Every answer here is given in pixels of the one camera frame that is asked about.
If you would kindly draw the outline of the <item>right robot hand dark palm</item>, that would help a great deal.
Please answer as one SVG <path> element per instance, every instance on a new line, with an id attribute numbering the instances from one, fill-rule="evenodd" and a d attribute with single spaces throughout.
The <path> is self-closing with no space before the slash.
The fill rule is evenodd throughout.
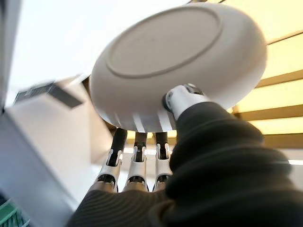
<path id="1" fill-rule="evenodd" d="M 160 192 L 87 193 L 69 227 L 300 227 L 303 193 L 280 151 L 262 133 L 188 84 L 165 107 L 178 140 Z"/>

